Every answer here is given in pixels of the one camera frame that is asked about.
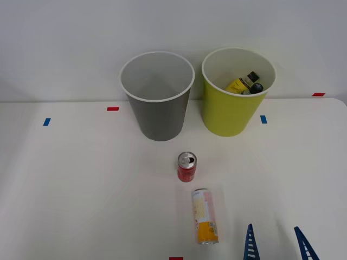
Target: bottle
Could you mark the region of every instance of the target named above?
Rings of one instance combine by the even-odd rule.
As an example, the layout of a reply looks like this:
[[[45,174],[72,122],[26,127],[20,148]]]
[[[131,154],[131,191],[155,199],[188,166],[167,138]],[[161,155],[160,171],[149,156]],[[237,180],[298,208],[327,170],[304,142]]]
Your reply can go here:
[[[252,71],[247,77],[240,77],[230,83],[225,90],[234,94],[242,94],[243,91],[248,90],[258,79],[258,75]]]
[[[264,87],[260,83],[254,83],[250,89],[246,89],[242,92],[243,95],[250,95],[260,93],[264,90]]]

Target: tall can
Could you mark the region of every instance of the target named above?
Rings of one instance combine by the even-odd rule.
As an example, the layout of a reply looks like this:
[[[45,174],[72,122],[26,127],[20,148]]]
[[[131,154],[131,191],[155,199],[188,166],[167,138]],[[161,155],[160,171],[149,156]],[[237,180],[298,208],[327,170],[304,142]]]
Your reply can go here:
[[[196,156],[192,152],[183,152],[178,156],[178,178],[188,183],[194,179],[196,169]]]
[[[198,243],[202,245],[218,243],[218,231],[211,192],[206,188],[199,188],[193,191],[191,196]]]

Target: orange and white can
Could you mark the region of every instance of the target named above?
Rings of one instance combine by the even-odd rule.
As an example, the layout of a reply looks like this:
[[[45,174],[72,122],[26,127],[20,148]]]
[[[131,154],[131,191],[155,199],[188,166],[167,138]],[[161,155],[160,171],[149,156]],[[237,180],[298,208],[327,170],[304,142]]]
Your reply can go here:
[[[193,191],[191,195],[198,243],[218,243],[218,232],[211,192],[206,188],[199,188]]]

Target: yellow-green trash can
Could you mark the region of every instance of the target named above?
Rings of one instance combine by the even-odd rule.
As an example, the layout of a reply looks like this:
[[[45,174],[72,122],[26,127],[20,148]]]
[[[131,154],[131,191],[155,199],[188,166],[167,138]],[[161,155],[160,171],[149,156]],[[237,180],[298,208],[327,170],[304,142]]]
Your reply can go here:
[[[224,89],[239,77],[255,72],[264,90],[239,95]],[[207,55],[202,63],[204,76],[203,121],[208,130],[222,137],[241,133],[271,89],[276,72],[262,55],[243,48],[223,48]]]

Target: gray trash can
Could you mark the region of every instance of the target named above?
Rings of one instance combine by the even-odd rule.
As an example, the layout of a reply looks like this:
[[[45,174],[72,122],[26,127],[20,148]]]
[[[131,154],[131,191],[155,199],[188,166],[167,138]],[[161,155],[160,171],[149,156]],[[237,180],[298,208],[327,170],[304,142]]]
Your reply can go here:
[[[120,84],[146,137],[167,141],[180,133],[194,78],[189,61],[167,51],[141,54],[123,66]]]

